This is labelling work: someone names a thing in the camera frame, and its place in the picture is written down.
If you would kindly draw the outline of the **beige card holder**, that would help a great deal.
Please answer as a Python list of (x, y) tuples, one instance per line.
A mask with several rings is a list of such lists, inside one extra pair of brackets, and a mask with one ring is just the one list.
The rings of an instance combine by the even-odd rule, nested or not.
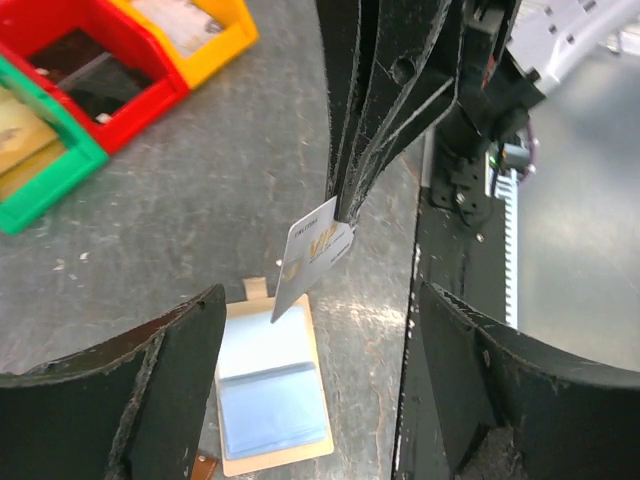
[(263, 278), (227, 307), (215, 387), (225, 476), (235, 477), (333, 453), (309, 299), (273, 321)]

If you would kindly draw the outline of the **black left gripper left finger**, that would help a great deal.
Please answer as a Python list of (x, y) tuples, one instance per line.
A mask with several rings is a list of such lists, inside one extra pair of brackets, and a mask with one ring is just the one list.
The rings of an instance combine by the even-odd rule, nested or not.
[(225, 320), (214, 285), (103, 343), (2, 375), (2, 478), (190, 478)]

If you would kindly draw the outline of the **white gold VIP card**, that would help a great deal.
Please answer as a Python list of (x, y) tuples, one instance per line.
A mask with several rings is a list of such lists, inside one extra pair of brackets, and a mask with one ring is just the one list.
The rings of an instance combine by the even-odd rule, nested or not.
[(332, 197), (289, 229), (271, 322), (278, 319), (350, 249), (355, 229), (334, 219)]

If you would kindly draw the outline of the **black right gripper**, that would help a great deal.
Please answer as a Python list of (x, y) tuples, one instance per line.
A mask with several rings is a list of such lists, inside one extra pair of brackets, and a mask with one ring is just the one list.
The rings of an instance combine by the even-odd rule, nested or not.
[(330, 146), (325, 198), (355, 224), (378, 175), (429, 126), (443, 150), (484, 150), (527, 90), (507, 53), (519, 1), (316, 3)]

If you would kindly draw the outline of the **brown leather card wallet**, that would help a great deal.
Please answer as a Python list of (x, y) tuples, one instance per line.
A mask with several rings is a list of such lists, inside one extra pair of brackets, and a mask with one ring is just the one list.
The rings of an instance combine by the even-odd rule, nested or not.
[(219, 461), (214, 456), (197, 451), (191, 470), (191, 480), (212, 480)]

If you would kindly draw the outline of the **silver white credit card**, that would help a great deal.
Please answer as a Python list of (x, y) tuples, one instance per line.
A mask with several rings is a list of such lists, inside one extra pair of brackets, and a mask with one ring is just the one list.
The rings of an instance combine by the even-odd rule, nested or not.
[(224, 31), (224, 26), (191, 1), (135, 0), (132, 7), (163, 31), (189, 57)]

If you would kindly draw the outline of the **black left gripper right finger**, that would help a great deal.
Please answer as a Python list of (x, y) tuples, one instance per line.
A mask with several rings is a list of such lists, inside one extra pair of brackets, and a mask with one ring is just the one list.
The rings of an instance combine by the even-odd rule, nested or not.
[(638, 372), (570, 354), (480, 312), (468, 318), (498, 421), (490, 431), (509, 431), (528, 478), (638, 478)]

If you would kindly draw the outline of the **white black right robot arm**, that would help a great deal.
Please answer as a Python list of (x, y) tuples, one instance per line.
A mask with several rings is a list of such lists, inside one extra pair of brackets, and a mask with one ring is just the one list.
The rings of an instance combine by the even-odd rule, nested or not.
[(446, 163), (480, 159), (598, 43), (639, 15), (635, 1), (320, 1), (328, 91), (326, 196), (354, 224), (378, 175), (434, 129)]

